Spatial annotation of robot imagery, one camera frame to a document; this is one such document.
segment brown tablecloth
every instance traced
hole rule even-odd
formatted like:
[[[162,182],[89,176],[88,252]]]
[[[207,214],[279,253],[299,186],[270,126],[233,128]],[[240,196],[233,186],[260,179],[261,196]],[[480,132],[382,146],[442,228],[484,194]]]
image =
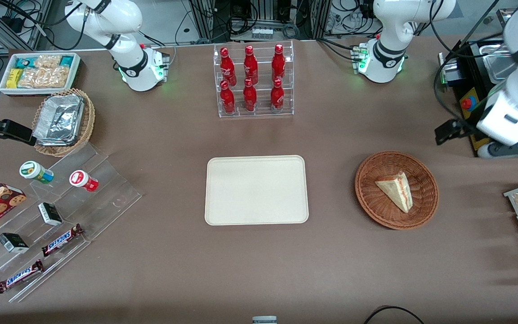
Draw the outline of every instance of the brown tablecloth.
[[[218,118],[212,45],[180,48],[169,82],[145,93],[109,52],[80,52],[92,142],[144,197],[27,299],[0,296],[0,323],[353,324],[385,304],[426,323],[518,323],[518,223],[502,196],[518,187],[518,158],[473,158],[466,139],[435,145],[449,119],[432,91],[437,41],[413,40],[389,84],[319,43],[294,45],[295,116],[251,121]],[[0,118],[30,125],[40,102],[1,96]],[[357,166],[381,150],[413,154],[436,177],[440,205],[422,228],[389,230],[357,203]],[[275,154],[305,159],[309,220],[207,225],[208,160]],[[55,161],[0,141],[0,182],[26,186],[17,170],[29,159]]]

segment white storage box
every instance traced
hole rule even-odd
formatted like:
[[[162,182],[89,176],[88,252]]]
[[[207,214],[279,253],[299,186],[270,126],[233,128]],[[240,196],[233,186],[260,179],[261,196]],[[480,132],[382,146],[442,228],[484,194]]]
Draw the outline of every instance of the white storage box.
[[[15,68],[16,63],[19,59],[36,57],[39,55],[61,55],[63,57],[73,57],[73,61],[71,63],[71,67],[69,68],[69,74],[67,76],[67,81],[65,82],[65,86],[63,88],[7,88],[6,83],[9,77],[9,72],[12,68]],[[21,54],[13,54],[9,58],[9,63],[5,68],[5,73],[1,78],[0,82],[0,92],[2,94],[6,94],[8,96],[34,96],[34,95],[50,95],[55,94],[55,92],[60,92],[62,90],[69,90],[73,86],[73,82],[76,79],[77,70],[80,64],[80,57],[74,52],[43,52],[43,53],[21,53]]]

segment red bottle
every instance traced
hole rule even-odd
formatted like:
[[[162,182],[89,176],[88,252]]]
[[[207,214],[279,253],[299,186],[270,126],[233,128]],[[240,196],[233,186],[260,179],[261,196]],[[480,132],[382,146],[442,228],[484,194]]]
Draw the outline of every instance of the red bottle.
[[[223,47],[221,53],[221,74],[223,79],[229,82],[229,86],[235,86],[237,84],[237,77],[235,76],[235,64],[229,57],[229,51],[226,47]]]
[[[253,86],[253,81],[251,78],[245,79],[243,97],[245,98],[245,109],[251,113],[255,111],[255,107],[257,107],[257,91]]]
[[[233,96],[233,92],[229,89],[229,83],[225,80],[221,80],[220,85],[221,92],[219,96],[221,97],[225,113],[227,115],[233,115],[235,113],[235,97]]]
[[[259,82],[259,68],[257,68],[257,58],[253,54],[253,46],[251,45],[245,46],[243,67],[245,67],[245,77],[251,78],[251,82],[257,84]]]
[[[283,45],[281,44],[275,45],[275,56],[273,56],[273,61],[271,61],[271,69],[273,70],[271,75],[273,82],[277,78],[282,80],[285,76],[285,57],[283,57]]]
[[[271,90],[271,111],[281,113],[281,110],[283,110],[284,95],[285,91],[281,88],[281,79],[276,78],[273,82],[273,89]]]

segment small black box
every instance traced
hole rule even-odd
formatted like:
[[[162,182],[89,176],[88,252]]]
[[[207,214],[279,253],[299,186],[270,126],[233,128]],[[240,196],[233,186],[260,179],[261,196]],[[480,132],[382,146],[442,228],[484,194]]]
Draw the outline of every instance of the small black box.
[[[29,246],[23,242],[23,239],[19,234],[2,233],[0,235],[0,242],[8,252],[25,253],[29,250]]]
[[[61,225],[63,220],[59,215],[59,212],[52,203],[42,202],[39,204],[39,213],[43,217],[43,221],[46,224],[58,226]]]

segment wicker basket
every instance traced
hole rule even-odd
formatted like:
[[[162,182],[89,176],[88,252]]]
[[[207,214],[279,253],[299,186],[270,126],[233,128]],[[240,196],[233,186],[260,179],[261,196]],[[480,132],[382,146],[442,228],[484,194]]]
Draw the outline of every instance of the wicker basket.
[[[411,187],[413,207],[403,213],[375,184],[381,176],[404,171]],[[355,176],[355,193],[366,213],[377,223],[394,230],[425,225],[438,206],[438,187],[427,167],[413,156],[396,151],[373,154],[362,162]]]
[[[69,89],[66,91],[61,91],[57,94],[52,94],[51,96],[66,95],[79,95],[85,99],[85,107],[83,110],[83,117],[81,118],[79,139],[72,146],[43,146],[35,144],[35,150],[37,150],[37,152],[41,154],[52,155],[58,158],[62,158],[63,156],[66,156],[69,152],[84,147],[85,144],[87,144],[87,142],[89,141],[89,138],[91,137],[91,133],[93,132],[93,123],[95,122],[95,108],[93,107],[93,103],[89,99],[88,95],[85,94],[85,92],[78,89]],[[37,109],[37,112],[35,113],[35,118],[31,123],[31,129],[35,129],[35,125],[37,125],[37,121],[39,120],[39,114],[41,113],[41,107],[43,107],[43,102],[41,103],[41,105],[39,105],[39,109]]]

